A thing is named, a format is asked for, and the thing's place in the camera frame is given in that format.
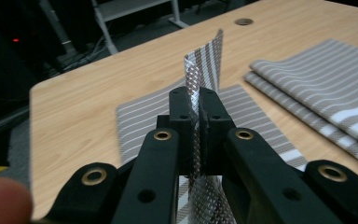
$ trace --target finger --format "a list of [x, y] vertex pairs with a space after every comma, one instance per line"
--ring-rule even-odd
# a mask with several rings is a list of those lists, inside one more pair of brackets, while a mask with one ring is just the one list
[[29, 223], [32, 207], [32, 197], [26, 187], [0, 178], [0, 223]]

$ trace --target silver striped fabric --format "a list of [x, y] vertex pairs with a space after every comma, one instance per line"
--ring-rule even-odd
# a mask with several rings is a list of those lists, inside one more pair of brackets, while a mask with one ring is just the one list
[[223, 31], [185, 56], [188, 105], [192, 109], [193, 169], [189, 179], [189, 223], [234, 223], [218, 176], [200, 172], [200, 87], [218, 90]]
[[[183, 79], [160, 91], [133, 100], [117, 108], [118, 139], [123, 163], [135, 158], [145, 135], [156, 128], [157, 115], [168, 114], [168, 93], [184, 86]], [[293, 167], [304, 170], [306, 161], [288, 142], [274, 123], [240, 86], [220, 90], [219, 97], [237, 127], [259, 132], [281, 158]], [[188, 179], [179, 177], [177, 223], [188, 222]]]
[[358, 48], [329, 39], [251, 68], [246, 81], [358, 159]]

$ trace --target table surface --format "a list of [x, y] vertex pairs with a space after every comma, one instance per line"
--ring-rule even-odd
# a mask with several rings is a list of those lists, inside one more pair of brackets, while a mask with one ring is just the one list
[[[234, 23], [250, 18], [253, 24]], [[241, 84], [309, 161], [358, 174], [358, 160], [244, 82], [256, 59], [278, 61], [328, 38], [358, 47], [358, 8], [322, 0], [264, 0], [49, 79], [31, 90], [34, 217], [83, 165], [120, 166], [116, 108], [184, 76], [184, 56], [225, 32], [221, 88]]]

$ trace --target chair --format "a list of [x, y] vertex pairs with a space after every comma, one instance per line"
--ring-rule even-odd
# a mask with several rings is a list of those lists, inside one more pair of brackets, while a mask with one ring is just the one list
[[188, 25], [180, 20], [177, 0], [114, 0], [103, 4], [98, 4], [96, 0], [91, 0], [97, 23], [103, 31], [103, 36], [106, 40], [106, 46], [110, 54], [118, 53], [118, 50], [110, 38], [109, 31], [105, 24], [107, 21], [111, 21], [169, 1], [172, 3], [173, 12], [173, 18], [170, 18], [170, 22], [179, 26], [180, 28], [186, 28]]

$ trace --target brass insert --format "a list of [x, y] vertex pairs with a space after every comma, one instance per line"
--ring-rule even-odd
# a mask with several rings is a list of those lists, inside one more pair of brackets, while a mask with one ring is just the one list
[[331, 165], [321, 165], [319, 166], [318, 171], [319, 174], [321, 174], [325, 178], [336, 182], [345, 182], [348, 180], [348, 177], [344, 172], [342, 172], [337, 167]]
[[238, 138], [244, 139], [244, 140], [251, 140], [254, 137], [254, 135], [252, 133], [249, 133], [246, 131], [237, 131], [235, 133], [235, 135], [237, 135]]
[[165, 141], [165, 140], [170, 139], [172, 137], [172, 135], [169, 132], [161, 131], [161, 132], [155, 133], [154, 137], [155, 137], [155, 139], [157, 139], [159, 141]]
[[103, 168], [96, 167], [83, 174], [81, 182], [86, 186], [101, 184], [106, 179], [107, 173]]

